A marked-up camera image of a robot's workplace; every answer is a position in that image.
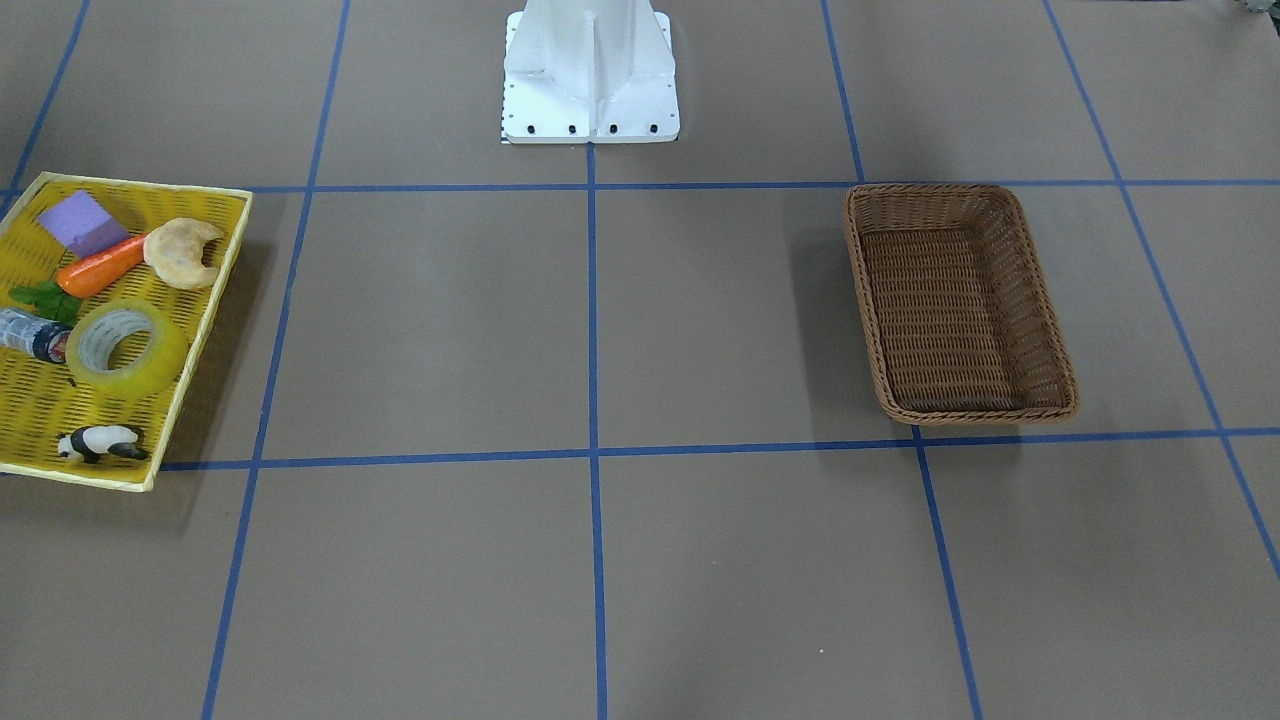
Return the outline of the orange toy carrot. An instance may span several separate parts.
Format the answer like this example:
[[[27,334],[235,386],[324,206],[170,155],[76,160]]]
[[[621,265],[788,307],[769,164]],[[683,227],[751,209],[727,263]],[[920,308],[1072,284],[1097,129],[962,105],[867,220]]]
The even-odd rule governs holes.
[[[8,295],[10,300],[32,309],[36,316],[74,325],[81,304],[140,265],[143,255],[145,236],[137,234],[60,268],[50,281],[19,284],[9,290]]]

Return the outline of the yellow woven plastic basket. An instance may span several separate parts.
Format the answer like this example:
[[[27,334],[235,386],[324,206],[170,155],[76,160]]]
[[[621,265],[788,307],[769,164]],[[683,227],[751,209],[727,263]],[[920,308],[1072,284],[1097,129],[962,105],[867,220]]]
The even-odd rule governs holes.
[[[143,398],[110,397],[72,375],[67,364],[41,363],[3,347],[1,361],[1,466],[5,473],[134,492],[148,491],[177,423],[186,391],[193,379],[221,293],[241,250],[253,196],[243,190],[157,184],[138,181],[40,174],[15,199],[3,219],[3,307],[35,311],[9,299],[19,284],[50,281],[55,272],[76,263],[37,215],[77,190],[87,191],[131,237],[146,236],[165,222],[188,217],[214,224],[224,233],[204,250],[204,264],[216,266],[216,282],[201,290],[178,290],[163,283],[142,261],[109,288],[84,300],[77,323],[96,307],[119,299],[142,299],[169,315],[188,336],[186,364],[165,389]],[[134,334],[111,355],[113,366],[132,361],[147,343]],[[142,429],[145,460],[105,456],[99,464],[58,456],[58,436],[88,425],[132,425]]]

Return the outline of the brown wicker basket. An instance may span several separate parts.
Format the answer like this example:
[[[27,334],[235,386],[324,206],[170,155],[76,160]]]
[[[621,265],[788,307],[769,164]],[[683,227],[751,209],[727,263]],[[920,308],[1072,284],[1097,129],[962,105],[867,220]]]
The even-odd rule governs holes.
[[[881,409],[923,427],[1052,424],[1080,397],[1036,242],[998,184],[858,184],[844,227]]]

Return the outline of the toy croissant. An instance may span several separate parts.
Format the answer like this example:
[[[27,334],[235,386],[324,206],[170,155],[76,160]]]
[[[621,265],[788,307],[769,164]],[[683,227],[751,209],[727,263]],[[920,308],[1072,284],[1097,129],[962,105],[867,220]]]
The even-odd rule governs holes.
[[[224,233],[211,223],[174,218],[145,236],[143,261],[173,288],[206,288],[216,282],[220,270],[204,264],[204,250],[223,238]]]

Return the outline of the toy panda figure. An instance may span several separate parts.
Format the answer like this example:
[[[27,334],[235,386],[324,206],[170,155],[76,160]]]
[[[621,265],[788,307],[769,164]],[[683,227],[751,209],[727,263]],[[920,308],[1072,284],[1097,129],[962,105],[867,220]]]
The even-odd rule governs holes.
[[[142,434],[140,427],[122,424],[79,427],[58,436],[58,456],[86,464],[99,464],[108,455],[145,460]]]

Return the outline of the small plastic bottle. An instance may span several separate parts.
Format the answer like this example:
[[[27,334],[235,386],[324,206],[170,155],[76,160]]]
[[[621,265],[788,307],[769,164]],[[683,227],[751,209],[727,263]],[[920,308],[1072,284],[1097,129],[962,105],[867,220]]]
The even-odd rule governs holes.
[[[72,328],[36,316],[18,307],[1,309],[1,346],[20,351],[41,363],[65,364]]]

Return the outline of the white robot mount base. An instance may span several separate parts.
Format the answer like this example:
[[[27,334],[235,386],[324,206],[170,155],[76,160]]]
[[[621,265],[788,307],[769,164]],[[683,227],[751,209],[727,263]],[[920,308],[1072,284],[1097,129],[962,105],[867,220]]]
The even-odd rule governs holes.
[[[649,1],[529,1],[506,18],[500,138],[667,143],[681,135],[671,19]]]

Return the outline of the yellow clear tape roll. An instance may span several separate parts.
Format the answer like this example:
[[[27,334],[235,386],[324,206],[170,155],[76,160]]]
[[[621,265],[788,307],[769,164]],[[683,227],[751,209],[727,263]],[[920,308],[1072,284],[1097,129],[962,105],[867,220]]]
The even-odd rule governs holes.
[[[134,334],[147,343],[123,366],[115,348]],[[67,365],[79,383],[114,398],[155,395],[177,380],[188,354],[188,336],[173,319],[142,299],[109,301],[82,318],[67,341]]]

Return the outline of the purple foam block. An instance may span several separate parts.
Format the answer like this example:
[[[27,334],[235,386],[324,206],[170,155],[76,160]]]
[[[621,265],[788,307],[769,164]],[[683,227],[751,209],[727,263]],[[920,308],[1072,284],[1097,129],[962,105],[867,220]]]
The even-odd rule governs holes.
[[[114,249],[131,237],[129,231],[84,190],[77,190],[42,211],[37,223],[77,259]]]

